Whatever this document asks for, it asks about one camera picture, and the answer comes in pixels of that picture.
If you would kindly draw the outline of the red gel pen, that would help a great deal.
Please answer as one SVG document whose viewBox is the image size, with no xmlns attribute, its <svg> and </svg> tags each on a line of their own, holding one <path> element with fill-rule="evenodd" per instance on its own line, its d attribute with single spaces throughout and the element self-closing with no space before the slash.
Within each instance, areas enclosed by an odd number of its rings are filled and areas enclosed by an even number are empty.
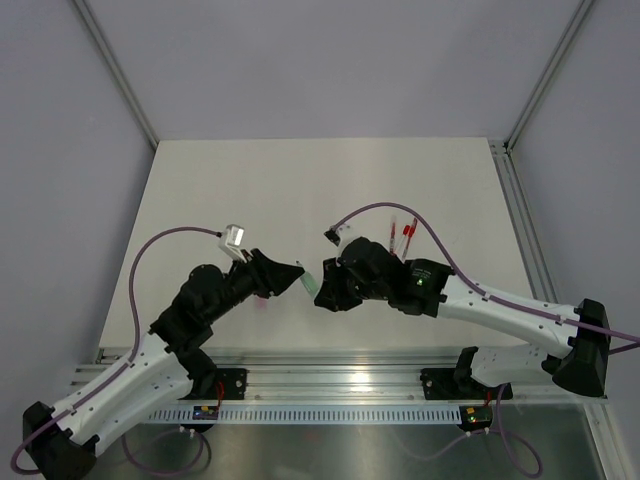
<svg viewBox="0 0 640 480">
<path fill-rule="evenodd" d="M 396 227 L 397 227 L 397 218 L 396 215 L 391 215 L 390 218 L 390 232 L 389 232 L 389 242 L 388 249 L 391 255 L 395 255 L 395 247 L 396 247 Z"/>
</svg>

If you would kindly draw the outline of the aluminium front rail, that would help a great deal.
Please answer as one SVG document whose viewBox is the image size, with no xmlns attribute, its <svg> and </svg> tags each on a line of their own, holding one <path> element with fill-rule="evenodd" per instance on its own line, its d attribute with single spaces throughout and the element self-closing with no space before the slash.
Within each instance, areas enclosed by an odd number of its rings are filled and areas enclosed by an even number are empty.
<svg viewBox="0 0 640 480">
<path fill-rule="evenodd" d="M 451 349 L 349 351 L 205 352 L 221 368 L 244 368 L 245 404 L 418 404 L 424 393 L 420 373 L 453 367 Z"/>
</svg>

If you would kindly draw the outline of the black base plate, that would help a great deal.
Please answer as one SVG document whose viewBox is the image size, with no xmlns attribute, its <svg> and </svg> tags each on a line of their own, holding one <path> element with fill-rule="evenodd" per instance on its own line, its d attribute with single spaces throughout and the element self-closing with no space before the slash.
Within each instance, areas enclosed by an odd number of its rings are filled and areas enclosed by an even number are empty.
<svg viewBox="0 0 640 480">
<path fill-rule="evenodd" d="M 248 371 L 243 368 L 218 368 L 194 380 L 188 395 L 192 400 L 240 401 L 245 399 Z"/>
<path fill-rule="evenodd" d="M 486 386 L 474 380 L 472 361 L 478 347 L 464 348 L 454 367 L 427 367 L 420 372 L 420 382 L 426 400 L 496 400 L 500 386 Z"/>
</svg>

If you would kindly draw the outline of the clear red-tipped pen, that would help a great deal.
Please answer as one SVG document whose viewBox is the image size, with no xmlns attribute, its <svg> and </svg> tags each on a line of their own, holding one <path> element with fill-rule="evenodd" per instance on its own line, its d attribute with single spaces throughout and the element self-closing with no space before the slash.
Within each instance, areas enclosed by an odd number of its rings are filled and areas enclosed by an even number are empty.
<svg viewBox="0 0 640 480">
<path fill-rule="evenodd" d="M 411 226 L 405 225 L 403 227 L 403 232 L 400 237 L 399 243 L 396 247 L 396 255 L 398 257 L 403 257 L 405 255 L 406 245 L 409 240 L 409 233 L 411 232 Z"/>
</svg>

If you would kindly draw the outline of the green highlighter marker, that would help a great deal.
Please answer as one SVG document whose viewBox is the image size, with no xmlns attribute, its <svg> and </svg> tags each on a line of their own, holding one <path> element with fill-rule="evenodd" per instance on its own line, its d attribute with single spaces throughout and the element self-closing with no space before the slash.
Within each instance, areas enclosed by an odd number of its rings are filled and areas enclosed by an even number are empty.
<svg viewBox="0 0 640 480">
<path fill-rule="evenodd" d="M 299 260 L 296 261 L 296 265 L 303 269 L 303 274 L 299 278 L 301 284 L 303 285 L 309 296 L 314 299 L 319 291 L 319 286 L 315 277 L 303 266 L 303 264 Z"/>
</svg>

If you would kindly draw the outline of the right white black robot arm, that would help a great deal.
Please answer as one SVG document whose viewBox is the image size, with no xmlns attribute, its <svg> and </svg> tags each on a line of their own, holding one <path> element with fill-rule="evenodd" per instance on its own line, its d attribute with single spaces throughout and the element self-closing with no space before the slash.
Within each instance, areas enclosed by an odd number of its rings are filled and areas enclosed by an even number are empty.
<svg viewBox="0 0 640 480">
<path fill-rule="evenodd" d="M 386 302 L 406 315 L 466 321 L 519 339 L 512 347 L 464 348 L 455 367 L 423 372 L 428 398 L 495 398 L 516 383 L 551 381 L 573 394 L 605 394 L 610 337 L 603 304 L 540 302 L 485 288 L 448 265 L 401 260 L 377 242 L 359 237 L 323 262 L 314 303 L 332 312 L 366 300 Z"/>
</svg>

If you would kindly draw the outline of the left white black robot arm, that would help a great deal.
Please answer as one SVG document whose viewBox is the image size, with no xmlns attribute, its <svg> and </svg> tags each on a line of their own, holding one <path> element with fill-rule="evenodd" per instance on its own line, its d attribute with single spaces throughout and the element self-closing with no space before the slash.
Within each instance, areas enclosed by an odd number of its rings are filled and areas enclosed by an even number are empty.
<svg viewBox="0 0 640 480">
<path fill-rule="evenodd" d="M 201 348 L 213 323 L 251 296 L 282 294 L 304 272 L 258 249 L 227 273 L 210 264 L 196 267 L 129 353 L 55 405 L 36 402 L 24 412 L 24 449 L 38 472 L 47 479 L 81 479 L 116 438 L 162 405 L 218 398 L 223 383 Z"/>
</svg>

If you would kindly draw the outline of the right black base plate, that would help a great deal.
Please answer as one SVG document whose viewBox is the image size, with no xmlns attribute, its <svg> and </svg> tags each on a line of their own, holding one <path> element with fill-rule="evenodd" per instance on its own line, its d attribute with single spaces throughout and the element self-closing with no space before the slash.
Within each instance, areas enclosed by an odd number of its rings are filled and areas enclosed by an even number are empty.
<svg viewBox="0 0 640 480">
<path fill-rule="evenodd" d="M 496 400 L 500 386 L 486 386 L 474 380 L 472 361 L 478 347 L 464 348 L 454 367 L 427 367 L 420 372 L 420 382 L 426 400 Z"/>
</svg>

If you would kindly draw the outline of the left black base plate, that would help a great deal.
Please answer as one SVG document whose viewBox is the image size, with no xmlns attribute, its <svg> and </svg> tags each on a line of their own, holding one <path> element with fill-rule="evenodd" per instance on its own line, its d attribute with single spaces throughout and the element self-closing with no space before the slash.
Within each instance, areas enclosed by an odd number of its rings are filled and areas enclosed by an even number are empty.
<svg viewBox="0 0 640 480">
<path fill-rule="evenodd" d="M 240 401 L 245 399 L 248 371 L 243 368 L 218 368 L 194 380 L 188 395 L 192 400 Z"/>
</svg>

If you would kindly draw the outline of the left aluminium frame post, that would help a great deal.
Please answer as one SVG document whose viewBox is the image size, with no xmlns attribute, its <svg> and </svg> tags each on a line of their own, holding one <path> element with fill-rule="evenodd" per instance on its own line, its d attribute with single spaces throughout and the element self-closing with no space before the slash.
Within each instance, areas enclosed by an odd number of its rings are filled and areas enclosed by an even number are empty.
<svg viewBox="0 0 640 480">
<path fill-rule="evenodd" d="M 85 30 L 89 42 L 92 44 L 100 61 L 104 65 L 113 86 L 123 100 L 132 120 L 148 146 L 153 151 L 156 151 L 160 139 L 132 88 L 90 2 L 85 0 L 70 0 L 69 5 L 73 9 L 82 28 Z"/>
</svg>

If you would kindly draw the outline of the right aluminium side rail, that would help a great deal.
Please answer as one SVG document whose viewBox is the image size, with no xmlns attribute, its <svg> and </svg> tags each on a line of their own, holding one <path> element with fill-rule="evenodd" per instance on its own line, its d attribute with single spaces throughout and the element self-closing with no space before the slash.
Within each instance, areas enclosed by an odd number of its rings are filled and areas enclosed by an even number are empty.
<svg viewBox="0 0 640 480">
<path fill-rule="evenodd" d="M 577 306 L 582 297 L 568 298 L 558 284 L 515 155 L 504 141 L 489 139 L 488 146 L 533 297 Z"/>
</svg>

